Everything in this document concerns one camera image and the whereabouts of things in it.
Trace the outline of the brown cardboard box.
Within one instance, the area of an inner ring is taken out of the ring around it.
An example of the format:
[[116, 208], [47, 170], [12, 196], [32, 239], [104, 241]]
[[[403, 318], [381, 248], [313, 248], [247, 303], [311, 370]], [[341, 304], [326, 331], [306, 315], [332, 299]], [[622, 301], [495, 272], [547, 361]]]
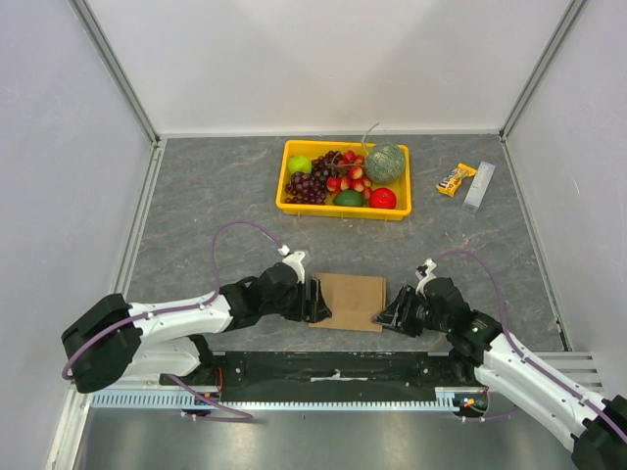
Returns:
[[381, 333], [372, 321], [386, 306], [384, 277], [318, 272], [322, 297], [332, 316], [311, 324], [312, 328]]

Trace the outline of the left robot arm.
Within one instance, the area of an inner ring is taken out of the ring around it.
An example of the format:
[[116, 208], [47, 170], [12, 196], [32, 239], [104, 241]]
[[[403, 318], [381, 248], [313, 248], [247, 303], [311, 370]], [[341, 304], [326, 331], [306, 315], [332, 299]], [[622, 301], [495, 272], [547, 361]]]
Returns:
[[216, 370], [204, 335], [252, 327], [273, 314], [315, 324], [332, 311], [320, 280], [290, 262], [181, 301], [132, 304], [120, 293], [110, 294], [62, 334], [67, 355], [62, 376], [83, 394], [146, 375], [172, 374], [204, 385]]

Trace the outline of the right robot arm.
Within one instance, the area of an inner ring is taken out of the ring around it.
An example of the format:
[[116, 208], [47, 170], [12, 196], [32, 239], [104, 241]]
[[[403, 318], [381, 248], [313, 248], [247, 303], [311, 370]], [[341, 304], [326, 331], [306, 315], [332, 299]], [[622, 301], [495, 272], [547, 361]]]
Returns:
[[625, 468], [626, 399], [607, 399], [548, 365], [501, 322], [471, 308], [451, 279], [403, 287], [372, 320], [410, 337], [425, 330], [445, 334], [456, 383], [477, 381], [503, 395], [570, 450], [577, 468]]

